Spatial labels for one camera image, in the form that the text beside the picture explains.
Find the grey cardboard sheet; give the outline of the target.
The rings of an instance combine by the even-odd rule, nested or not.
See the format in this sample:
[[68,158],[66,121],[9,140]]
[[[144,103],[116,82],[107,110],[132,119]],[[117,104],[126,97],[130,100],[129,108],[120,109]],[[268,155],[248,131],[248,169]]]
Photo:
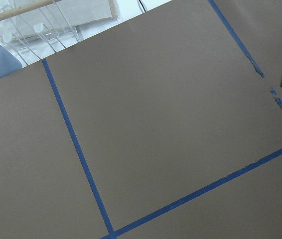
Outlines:
[[64,30],[105,19],[118,18],[114,0],[61,0],[14,17],[12,27],[24,37],[35,34],[33,27],[42,23],[44,30]]

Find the wooden rod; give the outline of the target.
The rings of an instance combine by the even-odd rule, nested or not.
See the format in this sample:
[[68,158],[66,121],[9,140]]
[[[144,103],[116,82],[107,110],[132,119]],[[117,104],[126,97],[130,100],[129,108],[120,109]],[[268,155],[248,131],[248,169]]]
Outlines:
[[0,21],[35,10],[57,2],[57,0],[37,0],[26,5],[22,5],[11,10],[0,13]]

